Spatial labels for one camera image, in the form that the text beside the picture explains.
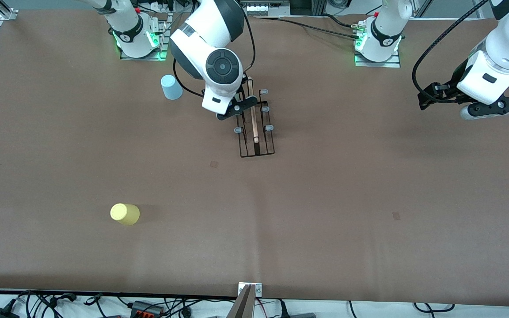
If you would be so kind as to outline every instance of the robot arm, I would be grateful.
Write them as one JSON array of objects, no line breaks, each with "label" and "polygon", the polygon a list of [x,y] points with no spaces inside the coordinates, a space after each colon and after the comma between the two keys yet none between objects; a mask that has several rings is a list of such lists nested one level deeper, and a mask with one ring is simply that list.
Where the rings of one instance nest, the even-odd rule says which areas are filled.
[{"label": "robot arm", "polygon": [[355,50],[373,62],[388,60],[398,48],[402,31],[411,16],[410,0],[383,0],[378,16],[359,22],[366,26],[366,31],[357,32],[361,41],[355,42]]},{"label": "robot arm", "polygon": [[119,48],[132,58],[141,58],[158,47],[158,19],[135,12],[130,0],[78,0],[105,16]]},{"label": "robot arm", "polygon": [[224,47],[243,32],[243,9],[235,0],[203,0],[170,36],[171,52],[182,68],[205,81],[202,107],[226,114],[242,84],[243,67]]},{"label": "robot arm", "polygon": [[[504,95],[509,88],[509,0],[491,0],[491,6],[498,26],[475,46],[450,81],[426,88],[432,97],[472,102],[461,111],[464,119],[509,114],[509,97]],[[422,110],[435,103],[423,93],[418,98]]]}]

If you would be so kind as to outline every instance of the black rack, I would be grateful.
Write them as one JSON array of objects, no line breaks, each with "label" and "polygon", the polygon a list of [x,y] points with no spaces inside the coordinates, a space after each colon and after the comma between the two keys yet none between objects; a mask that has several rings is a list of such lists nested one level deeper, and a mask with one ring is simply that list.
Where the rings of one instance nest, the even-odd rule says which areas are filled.
[{"label": "black rack", "polygon": [[[270,121],[270,107],[267,101],[261,100],[262,95],[267,94],[267,92],[266,89],[258,91],[258,103],[248,110],[250,116],[245,116],[245,111],[235,116],[237,120],[235,133],[237,133],[239,139],[239,155],[241,158],[274,154],[274,138],[272,135],[274,126]],[[241,99],[245,99],[244,92],[239,92],[239,96]],[[253,119],[256,121],[256,126],[253,125]]]}]

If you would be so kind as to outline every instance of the wooden stick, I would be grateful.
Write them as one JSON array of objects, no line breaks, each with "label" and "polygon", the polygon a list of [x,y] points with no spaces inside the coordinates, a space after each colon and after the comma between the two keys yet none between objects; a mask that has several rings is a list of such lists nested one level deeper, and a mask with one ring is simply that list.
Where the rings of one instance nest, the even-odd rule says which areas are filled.
[{"label": "wooden stick", "polygon": [[[253,96],[255,94],[255,91],[253,89],[253,79],[249,76],[247,78],[247,94],[248,96]],[[251,107],[251,121],[253,124],[253,141],[255,144],[258,144],[258,125],[256,122],[256,113],[255,113],[255,106]]]}]

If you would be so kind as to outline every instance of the blue cup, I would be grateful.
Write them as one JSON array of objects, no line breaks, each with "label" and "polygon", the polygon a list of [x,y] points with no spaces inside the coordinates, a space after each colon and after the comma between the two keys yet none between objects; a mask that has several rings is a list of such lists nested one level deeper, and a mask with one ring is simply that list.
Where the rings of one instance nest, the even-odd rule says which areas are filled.
[{"label": "blue cup", "polygon": [[173,75],[164,75],[160,80],[160,84],[162,85],[164,96],[166,96],[167,99],[174,100],[182,96],[182,87],[178,84],[178,81],[176,81]]}]

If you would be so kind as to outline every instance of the brown table surface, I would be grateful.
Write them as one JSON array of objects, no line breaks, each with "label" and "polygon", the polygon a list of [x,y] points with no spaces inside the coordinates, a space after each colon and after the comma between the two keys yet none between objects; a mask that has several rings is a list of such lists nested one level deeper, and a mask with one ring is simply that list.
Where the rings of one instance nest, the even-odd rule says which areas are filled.
[{"label": "brown table surface", "polygon": [[[276,127],[276,154],[257,159],[239,157],[234,120],[164,98],[170,56],[118,60],[95,12],[3,24],[0,288],[236,295],[256,281],[268,298],[509,306],[509,116],[420,111],[410,80],[450,22],[411,21],[388,69],[355,67],[347,38],[251,21],[249,75]],[[420,83],[447,81],[494,26],[461,24]],[[248,64],[247,33],[230,48]],[[111,220],[117,202],[141,220]]]}]

